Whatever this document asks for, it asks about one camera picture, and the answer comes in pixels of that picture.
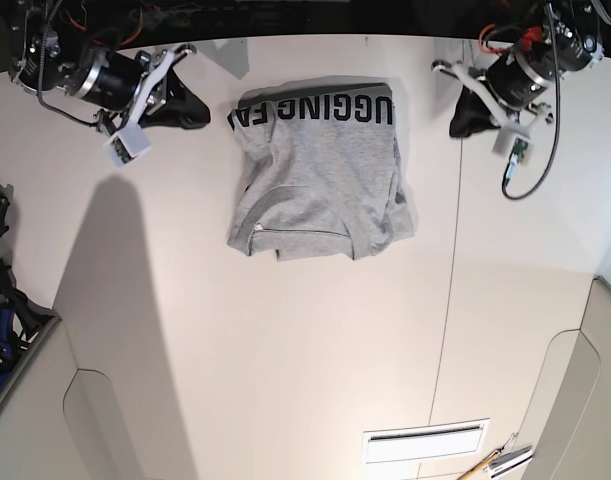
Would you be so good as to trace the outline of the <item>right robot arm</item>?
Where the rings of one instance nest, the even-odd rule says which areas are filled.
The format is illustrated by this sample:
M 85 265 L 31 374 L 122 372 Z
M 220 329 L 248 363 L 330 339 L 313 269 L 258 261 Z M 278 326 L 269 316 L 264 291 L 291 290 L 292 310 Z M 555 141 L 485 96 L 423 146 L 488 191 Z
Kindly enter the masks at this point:
M 151 1 L 13 1 L 10 80 L 43 108 L 107 136 L 130 124 L 201 129 L 210 110 L 174 70 L 193 45 L 121 52 L 156 10 Z

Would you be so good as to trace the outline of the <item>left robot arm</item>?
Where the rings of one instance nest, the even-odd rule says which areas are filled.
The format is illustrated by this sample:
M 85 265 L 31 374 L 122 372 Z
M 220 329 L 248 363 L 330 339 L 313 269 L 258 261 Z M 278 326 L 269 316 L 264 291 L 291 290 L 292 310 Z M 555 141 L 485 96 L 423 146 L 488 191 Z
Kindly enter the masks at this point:
M 535 115 L 537 99 L 557 80 L 602 59 L 603 23 L 611 26 L 611 16 L 600 1 L 540 1 L 512 23 L 486 25 L 477 46 L 493 62 L 466 72 L 510 119 Z

